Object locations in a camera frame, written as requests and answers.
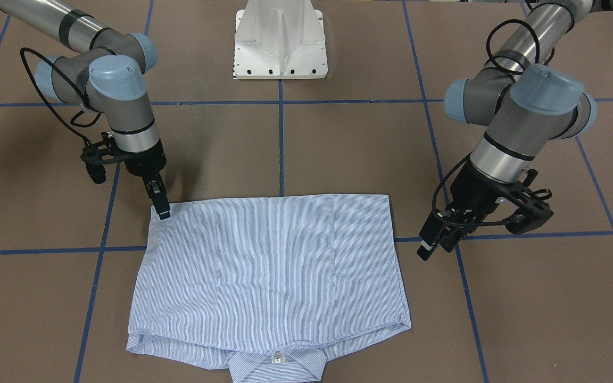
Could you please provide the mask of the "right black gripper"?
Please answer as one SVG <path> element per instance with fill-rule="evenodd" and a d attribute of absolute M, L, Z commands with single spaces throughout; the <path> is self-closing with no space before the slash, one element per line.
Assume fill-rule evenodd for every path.
<path fill-rule="evenodd" d="M 151 199 L 160 220 L 167 220 L 171 217 L 167 189 L 160 175 L 166 163 L 167 157 L 161 140 L 146 151 L 134 153 L 125 161 L 129 174 L 143 178 L 147 196 Z"/>

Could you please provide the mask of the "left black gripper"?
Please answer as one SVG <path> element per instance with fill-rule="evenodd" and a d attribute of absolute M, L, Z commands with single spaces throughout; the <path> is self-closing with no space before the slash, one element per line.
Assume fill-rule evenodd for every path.
<path fill-rule="evenodd" d="M 486 217 L 496 210 L 500 198 L 503 198 L 499 187 L 504 187 L 506 193 L 515 187 L 523 189 L 520 175 L 513 184 L 503 184 L 479 172 L 470 160 L 462 160 L 461 165 L 455 167 L 459 172 L 449 188 L 452 196 L 449 209 L 430 212 L 419 231 L 421 243 L 417 254 L 425 261 L 439 247 L 448 253 L 452 252 L 460 240 L 479 228 Z"/>

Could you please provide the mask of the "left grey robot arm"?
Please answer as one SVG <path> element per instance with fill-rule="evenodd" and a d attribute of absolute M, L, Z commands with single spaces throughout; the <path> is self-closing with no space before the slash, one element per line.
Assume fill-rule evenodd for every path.
<path fill-rule="evenodd" d="M 532 190 L 530 167 L 545 143 L 566 140 L 590 128 L 598 116 L 583 83 L 549 66 L 554 47 L 587 15 L 613 11 L 613 1 L 539 1 L 499 50 L 487 37 L 487 61 L 473 79 L 460 79 L 444 96 L 447 116 L 486 129 L 479 143 L 448 173 L 455 174 L 448 205 L 432 209 L 419 231 L 417 254 L 428 260 L 446 252 L 479 227 L 504 226 L 520 235 L 553 216 L 549 189 Z"/>

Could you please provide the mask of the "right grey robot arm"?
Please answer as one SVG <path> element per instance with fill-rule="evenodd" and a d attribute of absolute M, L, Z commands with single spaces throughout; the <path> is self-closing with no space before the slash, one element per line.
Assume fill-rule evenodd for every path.
<path fill-rule="evenodd" d="M 0 11 L 75 52 L 74 57 L 41 54 L 34 70 L 26 55 L 36 51 L 24 47 L 20 58 L 46 106 L 53 99 L 107 119 L 109 130 L 100 141 L 80 135 L 80 158 L 92 181 L 105 182 L 105 165 L 124 163 L 130 174 L 143 180 L 156 215 L 169 218 L 160 175 L 167 160 L 144 78 L 158 62 L 153 42 L 139 32 L 121 34 L 62 1 L 0 1 Z"/>

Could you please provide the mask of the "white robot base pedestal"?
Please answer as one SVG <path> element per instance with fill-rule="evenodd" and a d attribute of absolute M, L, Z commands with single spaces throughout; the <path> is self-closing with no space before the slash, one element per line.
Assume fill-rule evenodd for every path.
<path fill-rule="evenodd" d="M 311 1 L 249 1 L 235 14 L 234 41 L 235 79 L 328 75 L 324 15 Z"/>

